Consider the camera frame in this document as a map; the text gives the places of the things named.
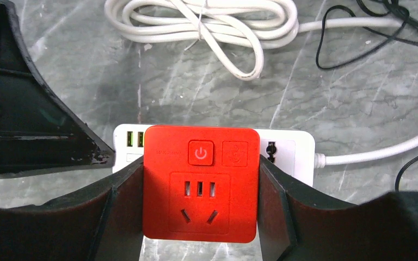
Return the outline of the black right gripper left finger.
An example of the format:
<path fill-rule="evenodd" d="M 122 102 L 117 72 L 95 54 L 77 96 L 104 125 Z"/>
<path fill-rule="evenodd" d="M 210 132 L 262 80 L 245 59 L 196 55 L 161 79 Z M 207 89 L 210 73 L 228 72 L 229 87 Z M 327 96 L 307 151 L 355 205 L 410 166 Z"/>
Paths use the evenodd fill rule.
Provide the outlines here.
<path fill-rule="evenodd" d="M 143 159 L 40 206 L 0 208 L 0 260 L 138 260 Z"/>

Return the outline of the red cube socket adapter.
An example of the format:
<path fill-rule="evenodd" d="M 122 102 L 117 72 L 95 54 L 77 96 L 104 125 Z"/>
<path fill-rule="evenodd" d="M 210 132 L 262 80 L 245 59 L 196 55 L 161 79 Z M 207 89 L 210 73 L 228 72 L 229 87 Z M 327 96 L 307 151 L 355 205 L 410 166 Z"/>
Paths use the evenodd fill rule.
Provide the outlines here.
<path fill-rule="evenodd" d="M 149 127 L 144 134 L 144 235 L 253 241 L 259 161 L 260 137 L 251 128 Z"/>

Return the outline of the white power strip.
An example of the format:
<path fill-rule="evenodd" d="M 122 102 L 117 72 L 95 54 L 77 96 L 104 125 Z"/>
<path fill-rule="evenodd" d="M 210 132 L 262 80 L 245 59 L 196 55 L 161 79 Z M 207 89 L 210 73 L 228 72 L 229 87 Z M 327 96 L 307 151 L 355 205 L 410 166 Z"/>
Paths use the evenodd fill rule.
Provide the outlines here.
<path fill-rule="evenodd" d="M 146 124 L 121 124 L 113 132 L 115 163 L 112 173 L 125 168 L 144 153 Z M 305 131 L 257 129 L 260 152 L 275 166 L 295 179 L 313 186 L 315 140 Z"/>

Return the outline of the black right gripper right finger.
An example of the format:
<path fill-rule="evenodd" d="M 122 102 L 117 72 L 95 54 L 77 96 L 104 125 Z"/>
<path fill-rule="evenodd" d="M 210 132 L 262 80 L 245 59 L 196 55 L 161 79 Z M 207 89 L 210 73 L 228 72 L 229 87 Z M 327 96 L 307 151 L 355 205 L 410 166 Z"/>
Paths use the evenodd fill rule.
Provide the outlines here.
<path fill-rule="evenodd" d="M 418 260 L 418 192 L 357 205 L 259 165 L 257 224 L 263 260 Z"/>

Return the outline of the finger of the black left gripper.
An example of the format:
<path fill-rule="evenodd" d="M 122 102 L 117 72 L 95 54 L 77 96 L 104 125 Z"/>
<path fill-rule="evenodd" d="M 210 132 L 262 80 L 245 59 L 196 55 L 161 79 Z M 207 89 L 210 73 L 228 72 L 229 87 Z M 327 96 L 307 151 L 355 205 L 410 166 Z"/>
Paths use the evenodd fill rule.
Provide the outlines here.
<path fill-rule="evenodd" d="M 51 90 L 0 1 L 0 176 L 111 167 L 115 153 Z"/>

